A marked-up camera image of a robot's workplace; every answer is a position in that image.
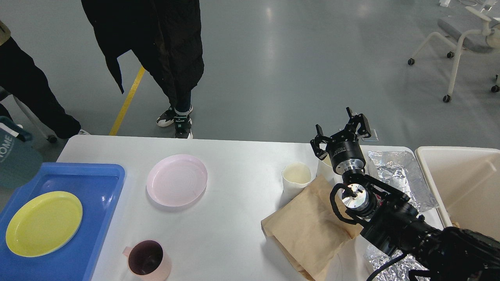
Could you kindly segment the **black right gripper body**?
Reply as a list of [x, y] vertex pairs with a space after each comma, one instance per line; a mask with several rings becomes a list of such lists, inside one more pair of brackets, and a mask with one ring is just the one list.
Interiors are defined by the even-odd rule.
[[363, 173], [366, 165], [357, 137], [353, 139], [333, 139], [328, 144], [328, 154], [333, 171], [343, 175], [347, 171]]

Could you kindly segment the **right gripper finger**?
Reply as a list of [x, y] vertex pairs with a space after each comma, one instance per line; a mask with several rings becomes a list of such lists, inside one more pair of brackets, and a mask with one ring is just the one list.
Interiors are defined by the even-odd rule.
[[331, 146], [335, 143], [332, 137], [323, 135], [323, 129], [320, 125], [315, 125], [316, 136], [310, 141], [314, 155], [319, 160], [324, 160], [330, 153]]
[[343, 141], [357, 142], [359, 139], [369, 139], [373, 136], [369, 122], [364, 114], [355, 114], [350, 107], [346, 108], [349, 120], [343, 129]]

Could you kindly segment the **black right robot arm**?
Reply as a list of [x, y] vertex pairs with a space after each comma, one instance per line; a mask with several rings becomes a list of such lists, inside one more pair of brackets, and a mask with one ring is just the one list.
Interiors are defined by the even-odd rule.
[[409, 196], [364, 172], [366, 161], [360, 136], [370, 138], [371, 130], [364, 114], [346, 108], [349, 121], [343, 130], [326, 136], [319, 124], [311, 140], [315, 156], [330, 158], [333, 171], [342, 177], [330, 193], [336, 217], [347, 224], [361, 225], [361, 236], [388, 256], [402, 254], [375, 270], [374, 280], [382, 271], [411, 255], [425, 267], [409, 270], [408, 278], [430, 281], [498, 281], [499, 241], [465, 228], [439, 230], [427, 224], [425, 217], [410, 204]]

